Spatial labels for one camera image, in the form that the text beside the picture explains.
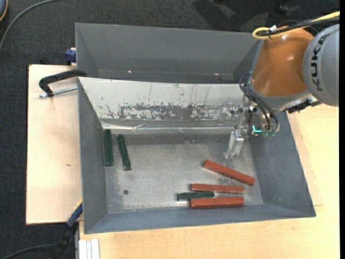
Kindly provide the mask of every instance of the metal clamp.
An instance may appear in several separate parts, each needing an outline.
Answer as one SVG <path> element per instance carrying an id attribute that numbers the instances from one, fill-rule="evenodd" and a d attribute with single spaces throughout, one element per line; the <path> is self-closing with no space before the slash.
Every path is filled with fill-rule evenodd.
<path id="1" fill-rule="evenodd" d="M 73 77 L 87 77 L 87 76 L 86 76 L 86 73 L 84 71 L 78 70 L 78 69 L 74 69 L 74 70 L 70 70 L 70 71 L 66 71 L 66 72 L 62 72 L 62 73 L 59 73 L 59 74 L 55 74 L 55 75 L 51 75 L 51 76 L 42 78 L 39 81 L 38 85 L 39 85 L 39 87 L 44 92 L 46 92 L 46 94 L 39 95 L 39 97 L 40 98 L 41 97 L 52 97 L 55 94 L 61 94 L 61 93 L 64 93 L 64 92 L 68 92 L 68 91 L 74 90 L 74 89 L 71 89 L 71 88 L 67 88 L 65 90 L 52 91 L 50 89 L 50 87 L 48 86 L 48 84 L 52 84 L 52 83 L 55 83 L 55 82 L 61 81 L 61 80 L 70 79 L 70 78 L 73 78 Z"/>

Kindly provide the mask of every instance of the red block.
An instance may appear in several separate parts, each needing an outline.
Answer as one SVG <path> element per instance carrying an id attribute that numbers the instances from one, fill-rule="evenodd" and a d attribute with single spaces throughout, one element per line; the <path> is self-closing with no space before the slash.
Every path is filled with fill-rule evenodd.
<path id="1" fill-rule="evenodd" d="M 192 199 L 189 207 L 192 209 L 239 207 L 244 204 L 243 197 L 211 197 L 208 199 Z"/>
<path id="2" fill-rule="evenodd" d="M 220 193 L 243 193 L 242 186 L 229 186 L 229 185 L 211 185 L 211 184 L 197 184 L 190 185 L 191 191 L 211 191 Z"/>
<path id="3" fill-rule="evenodd" d="M 204 167 L 208 170 L 216 172 L 218 174 L 227 176 L 230 179 L 237 180 L 247 185 L 254 185 L 255 178 L 248 176 L 246 174 L 240 173 L 236 170 L 230 169 L 211 160 L 205 160 Z"/>

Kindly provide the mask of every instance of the dark carpet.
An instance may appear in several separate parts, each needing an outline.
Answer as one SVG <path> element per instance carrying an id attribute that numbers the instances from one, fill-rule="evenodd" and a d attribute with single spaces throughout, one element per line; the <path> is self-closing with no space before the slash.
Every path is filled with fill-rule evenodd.
<path id="1" fill-rule="evenodd" d="M 9 0 L 0 38 L 25 8 L 44 0 Z M 35 8 L 18 19 L 0 51 L 0 258 L 39 244 L 57 243 L 63 224 L 25 225 L 26 66 L 45 57 L 66 64 L 75 46 L 74 23 L 108 23 L 251 32 L 287 19 L 304 20 L 340 10 L 340 0 L 289 0 L 286 15 L 279 0 L 67 0 Z M 35 251 L 17 258 L 47 258 Z M 65 258 L 73 258 L 69 248 Z"/>

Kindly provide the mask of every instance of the wooden table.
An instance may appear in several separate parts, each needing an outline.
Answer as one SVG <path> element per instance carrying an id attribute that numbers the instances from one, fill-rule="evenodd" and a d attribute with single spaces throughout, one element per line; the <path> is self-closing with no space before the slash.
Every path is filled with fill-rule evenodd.
<path id="1" fill-rule="evenodd" d="M 38 98 L 40 78 L 74 66 L 31 65 L 26 223 L 66 222 L 81 199 L 77 92 Z M 55 83 L 61 89 L 75 80 Z M 84 234 L 102 259 L 340 258 L 339 108 L 319 105 L 289 115 L 316 217 Z"/>

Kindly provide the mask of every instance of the black cable tie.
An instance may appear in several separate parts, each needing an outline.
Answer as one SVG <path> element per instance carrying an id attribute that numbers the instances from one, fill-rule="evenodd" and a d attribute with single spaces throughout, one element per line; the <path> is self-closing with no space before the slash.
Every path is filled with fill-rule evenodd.
<path id="1" fill-rule="evenodd" d="M 268 30 L 268 37 L 269 37 L 270 39 L 272 39 L 271 33 L 272 33 L 272 31 L 271 31 L 271 29 L 269 29 L 269 30 Z"/>

